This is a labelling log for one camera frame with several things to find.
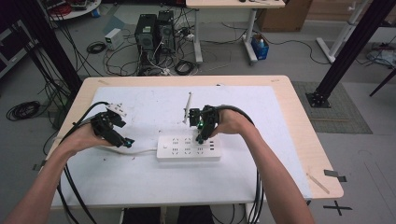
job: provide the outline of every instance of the black metal pole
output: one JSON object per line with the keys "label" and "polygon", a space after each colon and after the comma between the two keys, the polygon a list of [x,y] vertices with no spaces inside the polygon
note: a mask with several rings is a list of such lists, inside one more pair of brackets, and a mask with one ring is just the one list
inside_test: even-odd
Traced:
{"label": "black metal pole", "polygon": [[41,6],[36,0],[14,0],[14,8],[33,38],[37,39],[62,76],[73,100],[82,85],[76,69],[71,64],[55,33],[50,28]]}
{"label": "black metal pole", "polygon": [[335,86],[395,5],[396,0],[373,1],[315,92],[306,94],[312,107],[330,107],[328,99]]}

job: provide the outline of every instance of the box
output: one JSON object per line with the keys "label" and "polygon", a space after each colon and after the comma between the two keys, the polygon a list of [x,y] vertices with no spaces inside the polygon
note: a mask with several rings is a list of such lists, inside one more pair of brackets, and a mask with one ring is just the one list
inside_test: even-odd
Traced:
{"label": "box", "polygon": [[[263,40],[264,46],[261,46],[260,44],[261,39]],[[270,47],[268,46],[268,43],[263,35],[254,35],[251,38],[251,47],[253,47],[258,60],[264,60],[267,58],[268,49]]]}
{"label": "box", "polygon": [[312,0],[289,1],[282,8],[258,12],[257,24],[264,32],[299,32],[303,28]]}

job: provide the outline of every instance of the table leg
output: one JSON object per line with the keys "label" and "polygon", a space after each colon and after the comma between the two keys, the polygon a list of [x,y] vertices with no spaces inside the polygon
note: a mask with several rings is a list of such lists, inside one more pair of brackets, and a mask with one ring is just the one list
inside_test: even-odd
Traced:
{"label": "table leg", "polygon": [[195,9],[195,34],[194,34],[195,61],[197,63],[202,63],[204,59],[202,58],[201,43],[199,42],[199,19],[200,19],[199,9]]}
{"label": "table leg", "polygon": [[256,18],[256,12],[257,12],[257,8],[253,8],[250,11],[250,17],[249,17],[249,20],[248,20],[247,35],[244,38],[244,44],[245,44],[245,47],[247,49],[247,55],[249,57],[250,65],[252,65],[253,63],[256,63],[258,61],[256,53],[254,52],[253,47],[251,47],[251,44],[250,44],[250,38],[251,38],[252,31],[253,31],[254,20]]}

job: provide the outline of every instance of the power outlet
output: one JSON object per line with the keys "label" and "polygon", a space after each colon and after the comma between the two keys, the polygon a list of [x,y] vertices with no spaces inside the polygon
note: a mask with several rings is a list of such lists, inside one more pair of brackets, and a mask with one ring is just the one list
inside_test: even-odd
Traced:
{"label": "power outlet", "polygon": [[159,161],[218,161],[221,157],[217,136],[198,144],[192,135],[160,136],[157,159]]}

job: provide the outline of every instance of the computer tower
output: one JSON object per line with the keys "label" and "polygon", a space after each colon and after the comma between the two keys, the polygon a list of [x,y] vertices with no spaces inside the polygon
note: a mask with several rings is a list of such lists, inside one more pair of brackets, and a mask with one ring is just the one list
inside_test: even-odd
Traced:
{"label": "computer tower", "polygon": [[174,11],[159,11],[157,19],[157,36],[163,42],[162,53],[176,51]]}
{"label": "computer tower", "polygon": [[156,20],[155,14],[142,14],[134,31],[137,49],[141,55],[140,62],[143,65],[157,64],[159,61],[161,46],[156,35]]}

